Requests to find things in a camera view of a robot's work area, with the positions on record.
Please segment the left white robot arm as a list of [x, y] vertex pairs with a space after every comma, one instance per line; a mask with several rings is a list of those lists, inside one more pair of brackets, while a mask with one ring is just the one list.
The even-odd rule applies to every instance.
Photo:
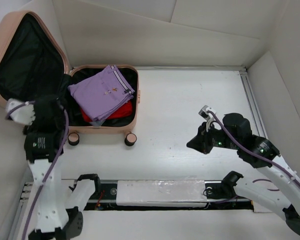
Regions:
[[29, 104], [34, 119], [26, 133], [24, 150], [36, 193], [21, 238], [71, 240], [82, 233], [88, 200], [101, 194], [100, 178], [96, 173], [80, 175], [71, 195], [64, 196], [59, 157], [69, 133], [65, 102], [56, 95], [47, 95]]

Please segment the purple shorts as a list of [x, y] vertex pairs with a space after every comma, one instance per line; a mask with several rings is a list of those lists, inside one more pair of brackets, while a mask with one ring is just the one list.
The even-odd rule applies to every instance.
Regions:
[[93, 122], [106, 120], [135, 93], [116, 65], [108, 65], [101, 72], [67, 88]]

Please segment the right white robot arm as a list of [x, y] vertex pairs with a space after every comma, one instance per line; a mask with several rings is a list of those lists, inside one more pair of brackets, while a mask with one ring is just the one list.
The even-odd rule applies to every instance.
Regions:
[[243, 197], [279, 216], [300, 236], [300, 178], [285, 162], [280, 151], [265, 137], [252, 133], [248, 119], [239, 113], [228, 113], [218, 119], [212, 110], [199, 113], [204, 122], [186, 146], [202, 154], [213, 148], [235, 150], [237, 156], [263, 174], [276, 191], [255, 184], [236, 171], [220, 182], [212, 199]]

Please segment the pink hard-shell suitcase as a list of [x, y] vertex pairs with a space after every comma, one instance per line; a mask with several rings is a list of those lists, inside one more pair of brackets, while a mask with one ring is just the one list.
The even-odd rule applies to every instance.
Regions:
[[5, 107], [9, 99], [25, 102], [46, 95], [59, 95], [67, 102], [71, 133], [124, 134], [125, 144], [132, 146], [137, 141], [133, 128], [140, 101], [139, 75], [133, 66], [115, 66], [115, 73], [134, 91], [131, 114], [111, 117], [101, 126], [84, 120], [79, 105], [67, 89], [103, 69], [102, 64], [71, 69], [61, 47], [35, 12], [13, 11], [0, 22], [0, 107]]

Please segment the red shorts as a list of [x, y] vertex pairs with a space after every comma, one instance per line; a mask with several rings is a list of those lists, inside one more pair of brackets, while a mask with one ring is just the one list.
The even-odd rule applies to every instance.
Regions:
[[[83, 111], [82, 108], [80, 108], [82, 117], [85, 122], [92, 122], [90, 117]], [[129, 100], [125, 104], [123, 104], [120, 108], [118, 108], [115, 112], [113, 112], [107, 120], [112, 120], [112, 119], [120, 119], [124, 117], [128, 117], [133, 113], [133, 105], [132, 102]]]

